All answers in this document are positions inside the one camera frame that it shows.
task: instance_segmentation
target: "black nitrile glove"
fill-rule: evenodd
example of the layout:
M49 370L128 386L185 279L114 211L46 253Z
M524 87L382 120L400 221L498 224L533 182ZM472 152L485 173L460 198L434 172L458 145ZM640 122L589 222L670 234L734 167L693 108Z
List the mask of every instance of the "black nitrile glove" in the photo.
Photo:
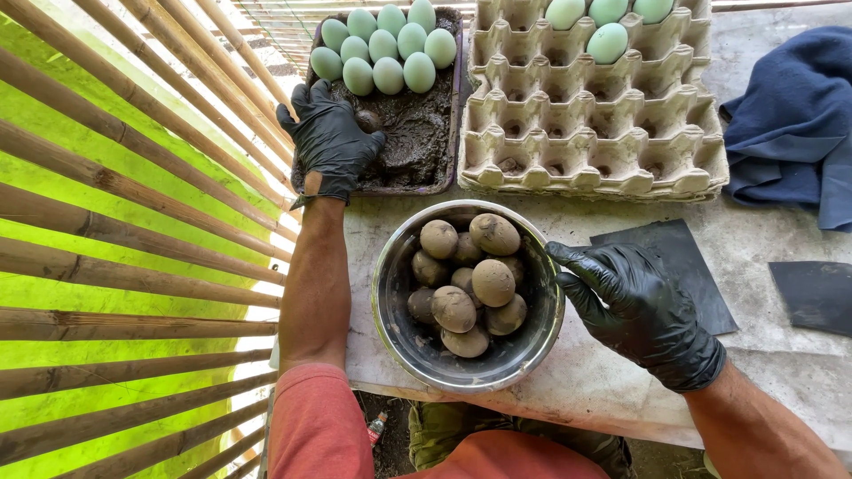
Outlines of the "black nitrile glove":
M331 99L331 83L320 80L311 87L297 85L293 109L299 123L284 105L275 115L281 128L290 134L305 166L305 191L291 210L304 206L315 196L331 196L349 204L349 195L358 186L358 175L376 158L387 136L377 131L367 135L355 123L348 101Z
M555 241L546 249L573 273L559 273L556 283L605 346L676 393L700 390L722 371L725 347L698 325L692 298L654 254L638 245L572 248Z

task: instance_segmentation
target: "egg tray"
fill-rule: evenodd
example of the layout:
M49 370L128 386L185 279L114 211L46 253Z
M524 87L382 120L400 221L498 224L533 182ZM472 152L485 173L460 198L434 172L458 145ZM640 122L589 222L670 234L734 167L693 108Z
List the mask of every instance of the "egg tray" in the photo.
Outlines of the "egg tray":
M591 3L586 0L586 7ZM557 32L547 0L480 0L470 24L458 183L483 192L700 201L728 184L710 63L710 0L675 0L656 25L628 13L612 65L584 52L588 16Z
M326 17L346 23L348 14ZM436 28L456 38L456 60L438 70L435 86L424 94L408 87L397 95L374 89L366 96L350 92L343 80L332 82L331 98L346 100L354 110L374 112L388 135L384 148L359 177L355 196L426 196L445 192L455 176L458 141L458 91L462 75L462 15L456 9L436 8ZM325 46L317 26L311 50ZM308 86L320 78L308 66ZM304 191L305 170L299 152L293 161L292 183Z

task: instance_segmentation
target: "metal bowl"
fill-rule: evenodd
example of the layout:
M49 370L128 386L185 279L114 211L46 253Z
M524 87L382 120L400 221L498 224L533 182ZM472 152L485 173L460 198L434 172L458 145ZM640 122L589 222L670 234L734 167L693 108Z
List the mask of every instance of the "metal bowl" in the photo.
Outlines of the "metal bowl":
M467 231L470 220L481 213L506 218L521 234L517 256L526 273L518 294L527 301L528 311L517 331L493 337L484 354L467 359L444 349L436 328L415 321L406 302L411 291L418 288L411 261L420 249L420 228L441 219L459 231ZM565 313L565 297L556 285L559 271L544 252L544 236L521 215L486 201L447 201L409 218L385 244L373 273L373 318L390 354L420 381L459 394L500 390L535 369L556 341Z

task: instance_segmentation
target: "white table surface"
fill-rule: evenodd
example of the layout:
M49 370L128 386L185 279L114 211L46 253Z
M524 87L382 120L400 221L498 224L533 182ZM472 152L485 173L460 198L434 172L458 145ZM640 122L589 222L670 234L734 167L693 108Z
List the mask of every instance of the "white table surface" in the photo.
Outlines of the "white table surface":
M707 87L724 102L741 95L755 61L788 38L824 25L852 26L852 4L713 15ZM767 262L852 263L852 236L823 233L804 211L750 209L718 199L701 205L633 205L552 196L482 195L453 187L417 199L357 198L345 229L353 310L347 372L354 388L424 401L457 401L409 376L379 340L370 282L380 250L409 216L449 199L493 201L526 217L548 240L588 245L589 237L683 218L740 326L720 337L728 356L761 389L785 404L852 469L852 339L792 328ZM468 402L652 441L701 447L681 396L600 345L567 305L559 339L518 384Z

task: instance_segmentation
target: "dirt ground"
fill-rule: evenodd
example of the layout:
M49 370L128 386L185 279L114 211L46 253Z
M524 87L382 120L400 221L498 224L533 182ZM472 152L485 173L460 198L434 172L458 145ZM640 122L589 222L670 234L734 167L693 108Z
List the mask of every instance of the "dirt ground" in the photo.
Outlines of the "dirt ground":
M384 434L373 449L376 479L402 476L414 472L408 461L408 410L406 399L355 391L365 413L365 423L381 411L388 413ZM633 465L639 479L713 479L702 461L702 452L688 447L629 439Z

